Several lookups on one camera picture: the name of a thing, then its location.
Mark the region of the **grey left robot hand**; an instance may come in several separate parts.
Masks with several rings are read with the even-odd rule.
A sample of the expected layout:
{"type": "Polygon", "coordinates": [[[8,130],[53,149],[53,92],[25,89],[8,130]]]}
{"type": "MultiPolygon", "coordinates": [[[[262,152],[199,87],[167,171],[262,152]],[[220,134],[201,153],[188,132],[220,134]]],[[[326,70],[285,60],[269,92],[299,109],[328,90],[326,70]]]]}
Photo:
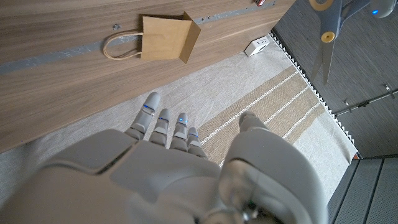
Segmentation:
{"type": "Polygon", "coordinates": [[[343,18],[347,19],[367,5],[375,18],[387,17],[397,5],[397,0],[351,0],[343,6],[343,18]]]}

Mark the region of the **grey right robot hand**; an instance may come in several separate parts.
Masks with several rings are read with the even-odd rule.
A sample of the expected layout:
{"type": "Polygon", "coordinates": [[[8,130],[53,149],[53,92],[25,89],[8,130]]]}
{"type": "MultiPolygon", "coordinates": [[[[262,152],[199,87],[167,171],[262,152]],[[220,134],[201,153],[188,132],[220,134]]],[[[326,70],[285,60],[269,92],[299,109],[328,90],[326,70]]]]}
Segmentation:
{"type": "Polygon", "coordinates": [[[107,129],[46,160],[1,208],[2,223],[326,223],[310,161],[252,112],[222,165],[207,159],[181,113],[155,117],[151,93],[124,132],[107,129]]]}

